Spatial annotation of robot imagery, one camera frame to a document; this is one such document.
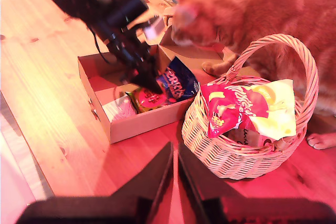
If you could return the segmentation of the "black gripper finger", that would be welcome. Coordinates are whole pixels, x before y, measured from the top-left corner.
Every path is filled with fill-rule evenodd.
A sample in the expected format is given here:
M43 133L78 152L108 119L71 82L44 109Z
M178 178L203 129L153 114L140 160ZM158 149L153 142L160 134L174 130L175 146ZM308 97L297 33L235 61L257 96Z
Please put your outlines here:
M173 177L173 144L168 142L130 181L111 195L112 223L150 223Z
M137 65L128 70L128 81L153 93L162 94L163 91L156 81L157 73L157 69L152 63L148 61L138 62Z
M223 199L230 203L242 195L213 174L183 143L178 147L178 171L198 223L242 223L233 210L225 212Z

